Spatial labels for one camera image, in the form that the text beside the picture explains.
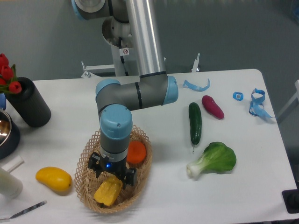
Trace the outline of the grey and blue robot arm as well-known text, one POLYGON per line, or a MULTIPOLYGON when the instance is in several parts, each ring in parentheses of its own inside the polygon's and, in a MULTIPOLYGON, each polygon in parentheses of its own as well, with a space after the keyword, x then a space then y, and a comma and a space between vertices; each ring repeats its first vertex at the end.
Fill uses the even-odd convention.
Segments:
POLYGON ((74 0, 73 10, 83 19, 105 17, 118 49, 130 39, 136 52, 140 80, 120 84, 105 79, 96 86, 95 100, 100 122, 100 151, 93 153, 88 167, 99 176, 115 175, 124 185, 134 186, 137 170, 126 167, 133 110, 166 105, 178 99, 178 85, 166 73, 151 0, 74 0))

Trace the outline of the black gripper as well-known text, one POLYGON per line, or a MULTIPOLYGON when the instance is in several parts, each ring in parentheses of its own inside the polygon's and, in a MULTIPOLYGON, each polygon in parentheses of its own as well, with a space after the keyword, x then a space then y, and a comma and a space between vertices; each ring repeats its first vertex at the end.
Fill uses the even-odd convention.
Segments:
POLYGON ((88 168, 94 171, 96 178, 99 178, 102 172, 115 175, 122 181, 122 189, 125 189, 127 185, 134 186, 137 181, 137 170, 126 167, 126 158, 112 162, 107 156, 102 157, 97 152, 93 152, 88 160, 88 168))

